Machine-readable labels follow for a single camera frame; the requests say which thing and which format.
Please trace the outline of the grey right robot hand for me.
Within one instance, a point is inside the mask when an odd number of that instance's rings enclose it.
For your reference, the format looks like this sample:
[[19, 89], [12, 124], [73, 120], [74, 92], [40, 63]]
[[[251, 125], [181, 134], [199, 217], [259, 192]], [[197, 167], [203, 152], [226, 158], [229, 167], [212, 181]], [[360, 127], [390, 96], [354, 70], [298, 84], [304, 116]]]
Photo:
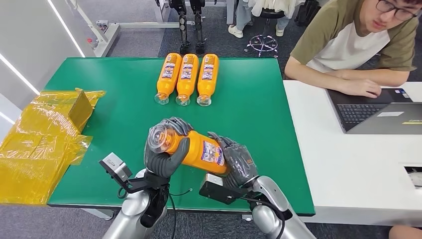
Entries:
[[215, 132], [209, 131], [208, 136], [217, 141], [227, 163], [228, 173], [223, 177], [225, 187], [239, 188], [258, 176], [256, 164], [245, 145]]

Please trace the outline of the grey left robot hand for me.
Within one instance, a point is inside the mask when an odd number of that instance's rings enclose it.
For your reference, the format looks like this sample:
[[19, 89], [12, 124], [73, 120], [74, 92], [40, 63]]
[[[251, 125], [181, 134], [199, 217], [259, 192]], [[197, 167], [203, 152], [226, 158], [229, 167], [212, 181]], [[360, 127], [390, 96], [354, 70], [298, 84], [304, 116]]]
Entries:
[[152, 151], [146, 141], [143, 160], [146, 169], [150, 172], [161, 177], [170, 178], [189, 152], [190, 139], [188, 138], [188, 133], [194, 128], [191, 124], [179, 117], [162, 119], [160, 123], [171, 127], [175, 130], [177, 135], [182, 136], [183, 138], [175, 153], [171, 155], [166, 152], [156, 153]]

